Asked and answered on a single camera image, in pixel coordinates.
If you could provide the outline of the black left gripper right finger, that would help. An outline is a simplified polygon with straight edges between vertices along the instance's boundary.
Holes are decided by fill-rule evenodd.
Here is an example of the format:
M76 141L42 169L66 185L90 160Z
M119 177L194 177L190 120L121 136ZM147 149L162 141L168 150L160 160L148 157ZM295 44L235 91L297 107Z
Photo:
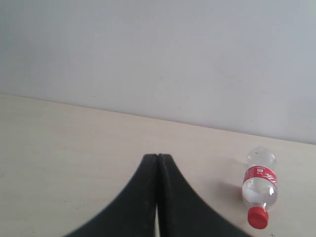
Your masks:
M161 237L248 237L192 189L173 157L158 155L158 225Z

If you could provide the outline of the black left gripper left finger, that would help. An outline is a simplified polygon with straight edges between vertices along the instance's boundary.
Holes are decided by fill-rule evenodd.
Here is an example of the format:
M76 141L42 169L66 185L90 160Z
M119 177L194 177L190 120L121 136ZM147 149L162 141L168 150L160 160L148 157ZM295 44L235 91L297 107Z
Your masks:
M119 195L68 237L154 237L158 156L144 155Z

